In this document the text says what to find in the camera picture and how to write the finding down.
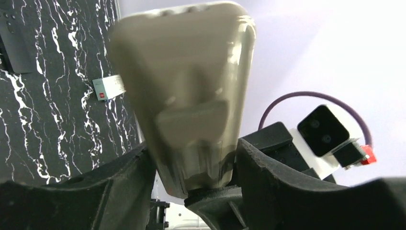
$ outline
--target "beige plastic object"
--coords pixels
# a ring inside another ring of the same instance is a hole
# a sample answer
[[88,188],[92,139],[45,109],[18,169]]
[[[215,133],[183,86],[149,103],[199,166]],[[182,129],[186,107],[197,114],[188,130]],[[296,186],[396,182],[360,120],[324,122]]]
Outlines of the beige plastic object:
[[169,195],[230,182],[255,41],[233,2],[134,14],[111,33],[150,155]]

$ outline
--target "white wall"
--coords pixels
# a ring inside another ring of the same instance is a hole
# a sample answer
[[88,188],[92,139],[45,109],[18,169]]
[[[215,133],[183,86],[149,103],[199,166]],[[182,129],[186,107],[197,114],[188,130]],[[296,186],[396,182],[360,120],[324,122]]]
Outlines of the white wall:
[[[201,1],[119,2],[122,16],[126,16]],[[328,93],[363,116],[372,131],[378,159],[374,165],[335,173],[337,182],[354,185],[381,176],[406,176],[406,3],[238,2],[256,20],[258,31],[240,134],[255,131],[265,108],[285,93]],[[312,98],[291,99],[271,112],[266,125],[283,121],[294,127],[322,103]]]

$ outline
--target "purple cable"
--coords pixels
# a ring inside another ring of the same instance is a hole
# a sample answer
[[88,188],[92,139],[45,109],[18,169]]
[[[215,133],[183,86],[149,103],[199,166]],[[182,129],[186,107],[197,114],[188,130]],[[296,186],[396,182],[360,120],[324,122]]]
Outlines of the purple cable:
[[345,104],[344,102],[340,101],[339,99],[337,99],[335,97],[332,97],[332,96],[329,96],[327,94],[320,93],[320,92],[298,91],[298,92],[288,93],[288,94],[283,95],[282,97],[279,97],[278,99],[273,101],[268,106],[268,108],[265,110],[264,114],[261,117],[261,121],[259,122],[258,130],[260,130],[260,129],[262,129],[264,127],[264,123],[265,123],[265,120],[266,120],[269,112],[277,104],[279,104],[280,102],[282,102],[282,101],[284,101],[284,100],[286,100],[288,98],[300,97],[300,96],[321,98],[321,99],[330,101],[330,102],[340,106],[341,108],[343,108],[345,111],[347,111],[355,119],[355,121],[360,126],[360,128],[362,130],[362,133],[364,135],[364,138],[365,138],[365,144],[369,145],[371,148],[373,148],[372,135],[371,135],[371,132],[369,131],[369,128],[368,128],[367,124],[363,120],[363,118],[353,108],[351,108],[349,105]]

